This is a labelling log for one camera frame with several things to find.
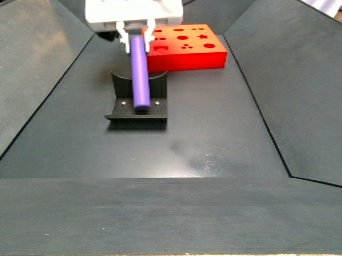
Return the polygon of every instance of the purple peg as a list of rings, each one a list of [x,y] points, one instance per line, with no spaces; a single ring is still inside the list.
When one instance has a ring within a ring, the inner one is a hole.
[[[134,108],[146,111],[151,107],[147,56],[142,36],[131,38],[131,66],[134,85]]]

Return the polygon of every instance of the red pegboard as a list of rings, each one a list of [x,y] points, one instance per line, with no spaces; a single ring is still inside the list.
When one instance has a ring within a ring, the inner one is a hole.
[[[158,27],[154,36],[150,72],[225,67],[228,50],[206,24]]]

